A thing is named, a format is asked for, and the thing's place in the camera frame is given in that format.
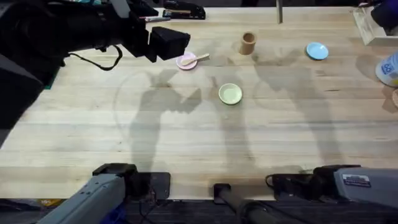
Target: white container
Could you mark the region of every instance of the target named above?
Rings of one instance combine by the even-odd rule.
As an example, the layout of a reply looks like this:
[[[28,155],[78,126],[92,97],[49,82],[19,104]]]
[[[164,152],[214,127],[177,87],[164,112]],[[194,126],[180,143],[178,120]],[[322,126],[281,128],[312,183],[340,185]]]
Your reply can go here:
[[[398,52],[376,66],[376,76],[384,84],[398,87]]]

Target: black stapler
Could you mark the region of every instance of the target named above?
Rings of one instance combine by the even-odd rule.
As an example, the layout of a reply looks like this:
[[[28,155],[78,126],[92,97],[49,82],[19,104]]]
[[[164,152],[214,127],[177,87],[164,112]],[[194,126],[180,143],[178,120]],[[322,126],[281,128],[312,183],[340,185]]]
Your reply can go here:
[[[163,17],[171,19],[206,19],[205,9],[196,4],[181,1],[164,2]]]

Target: gray robot arm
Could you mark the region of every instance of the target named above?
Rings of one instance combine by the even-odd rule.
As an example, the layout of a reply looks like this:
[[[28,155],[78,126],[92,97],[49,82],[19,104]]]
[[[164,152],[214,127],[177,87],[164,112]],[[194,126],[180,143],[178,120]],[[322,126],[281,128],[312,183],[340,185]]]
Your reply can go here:
[[[99,174],[38,224],[99,224],[109,212],[122,204],[125,196],[124,177]]]
[[[355,167],[334,173],[341,197],[398,208],[398,170]]]

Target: blue label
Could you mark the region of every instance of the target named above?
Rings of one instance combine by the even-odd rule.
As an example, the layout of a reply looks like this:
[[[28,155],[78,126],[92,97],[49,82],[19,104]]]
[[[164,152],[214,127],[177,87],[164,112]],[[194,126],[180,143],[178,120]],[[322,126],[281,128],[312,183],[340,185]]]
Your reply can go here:
[[[381,70],[385,75],[388,75],[394,71],[394,66],[392,66],[390,63],[385,63],[384,65],[381,66]]]

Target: label on robot arm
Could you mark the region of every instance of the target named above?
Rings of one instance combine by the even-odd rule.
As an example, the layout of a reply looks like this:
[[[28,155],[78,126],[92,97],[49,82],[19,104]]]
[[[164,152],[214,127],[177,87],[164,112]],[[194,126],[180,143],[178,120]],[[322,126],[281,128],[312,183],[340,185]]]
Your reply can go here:
[[[345,185],[357,187],[371,187],[371,181],[366,175],[342,174]]]

